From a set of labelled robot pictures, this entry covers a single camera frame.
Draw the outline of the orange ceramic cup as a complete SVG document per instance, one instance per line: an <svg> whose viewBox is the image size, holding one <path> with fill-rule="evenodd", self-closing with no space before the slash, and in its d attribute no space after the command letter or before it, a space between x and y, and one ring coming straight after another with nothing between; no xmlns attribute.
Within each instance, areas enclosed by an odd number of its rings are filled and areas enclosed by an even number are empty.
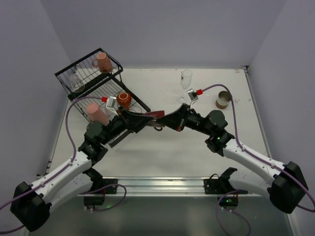
<svg viewBox="0 0 315 236"><path fill-rule="evenodd" d="M129 110L131 99L131 95L128 92L120 92L117 96L118 104L127 110Z"/></svg>

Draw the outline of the pink plastic cup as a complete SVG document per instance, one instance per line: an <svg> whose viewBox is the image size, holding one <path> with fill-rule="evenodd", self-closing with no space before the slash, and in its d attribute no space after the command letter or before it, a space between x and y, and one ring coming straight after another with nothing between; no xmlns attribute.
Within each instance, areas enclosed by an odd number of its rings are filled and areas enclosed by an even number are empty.
<svg viewBox="0 0 315 236"><path fill-rule="evenodd" d="M99 107L96 103L90 103L86 107L86 111L88 113L88 117L91 121L99 121L103 125L108 123L108 117L105 112Z"/></svg>

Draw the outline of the clear champagne flute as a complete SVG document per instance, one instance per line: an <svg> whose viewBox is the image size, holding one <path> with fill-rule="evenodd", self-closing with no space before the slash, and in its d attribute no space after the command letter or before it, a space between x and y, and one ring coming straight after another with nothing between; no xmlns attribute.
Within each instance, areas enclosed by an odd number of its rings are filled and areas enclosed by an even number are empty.
<svg viewBox="0 0 315 236"><path fill-rule="evenodd" d="M185 69L181 72L181 80L180 85L184 90L184 93L178 97L179 103L184 103L186 100L186 90L189 88L192 81L192 71L189 69Z"/></svg>

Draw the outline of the white and brown tumbler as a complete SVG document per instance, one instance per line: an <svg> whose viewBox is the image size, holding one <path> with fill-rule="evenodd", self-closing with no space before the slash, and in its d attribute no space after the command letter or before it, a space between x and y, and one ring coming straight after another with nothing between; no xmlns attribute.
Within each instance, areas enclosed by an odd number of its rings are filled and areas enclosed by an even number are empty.
<svg viewBox="0 0 315 236"><path fill-rule="evenodd" d="M232 95L228 91L220 91L216 100L216 107L219 109L225 109L232 100Z"/></svg>

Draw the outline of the pink ceramic mug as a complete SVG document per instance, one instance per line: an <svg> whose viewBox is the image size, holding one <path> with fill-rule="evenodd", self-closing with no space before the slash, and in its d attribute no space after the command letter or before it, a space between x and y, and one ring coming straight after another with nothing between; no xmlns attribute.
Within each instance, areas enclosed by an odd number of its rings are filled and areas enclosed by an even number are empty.
<svg viewBox="0 0 315 236"><path fill-rule="evenodd" d="M101 73L109 73L113 70L111 60L105 52L97 54L96 58L92 60L92 66L98 68Z"/></svg>

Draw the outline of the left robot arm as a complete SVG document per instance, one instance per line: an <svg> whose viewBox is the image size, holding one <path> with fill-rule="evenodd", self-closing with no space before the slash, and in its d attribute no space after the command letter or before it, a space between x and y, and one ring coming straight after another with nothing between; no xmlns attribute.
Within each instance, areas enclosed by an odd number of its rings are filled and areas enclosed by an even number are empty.
<svg viewBox="0 0 315 236"><path fill-rule="evenodd" d="M87 126L83 143L67 161L33 183L22 182L15 188L10 211L29 232L38 230L53 210L91 191L101 179L93 166L107 153L105 144L125 131L141 131L152 120L152 116L124 108L107 124L94 119Z"/></svg>

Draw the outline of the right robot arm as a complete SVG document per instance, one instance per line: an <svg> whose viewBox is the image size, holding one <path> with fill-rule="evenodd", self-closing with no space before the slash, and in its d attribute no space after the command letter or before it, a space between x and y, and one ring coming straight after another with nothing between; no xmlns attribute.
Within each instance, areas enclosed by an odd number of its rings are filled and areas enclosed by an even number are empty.
<svg viewBox="0 0 315 236"><path fill-rule="evenodd" d="M226 131L228 123L219 110L202 117L189 105L182 104L178 110L158 118L157 123L178 132L190 128L208 135L205 143L211 152L251 171L248 175L233 171L225 178L231 188L268 198L284 213L292 213L309 193L302 171L296 163L285 164L270 159L242 144L236 136Z"/></svg>

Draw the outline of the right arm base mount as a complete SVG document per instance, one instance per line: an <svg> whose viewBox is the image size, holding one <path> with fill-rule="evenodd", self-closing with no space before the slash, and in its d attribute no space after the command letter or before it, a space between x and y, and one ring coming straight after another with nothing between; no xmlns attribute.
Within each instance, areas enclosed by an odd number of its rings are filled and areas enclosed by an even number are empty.
<svg viewBox="0 0 315 236"><path fill-rule="evenodd" d="M246 195L249 193L248 191L240 190L237 193L233 193L232 196L227 196L220 200L220 195L236 190L229 182L230 177L236 171L236 168L229 167L220 176L218 174L212 174L210 177L203 179L205 194L216 194L219 205L222 208L234 210L239 203L238 195Z"/></svg>

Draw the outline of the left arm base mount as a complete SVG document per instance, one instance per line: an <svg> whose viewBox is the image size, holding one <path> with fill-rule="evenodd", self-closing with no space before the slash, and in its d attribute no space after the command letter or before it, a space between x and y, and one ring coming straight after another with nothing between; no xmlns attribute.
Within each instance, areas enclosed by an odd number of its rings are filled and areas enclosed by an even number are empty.
<svg viewBox="0 0 315 236"><path fill-rule="evenodd" d="M91 188L84 192L83 204L86 210L91 212L103 212L116 208L119 206L126 198L127 188L120 184L118 179L116 178L103 178L103 176L93 168L84 171L92 181ZM122 188L124 190L124 194L122 198L113 204L112 206L99 209L96 206L101 206L105 203L106 195L117 194L117 189Z"/></svg>

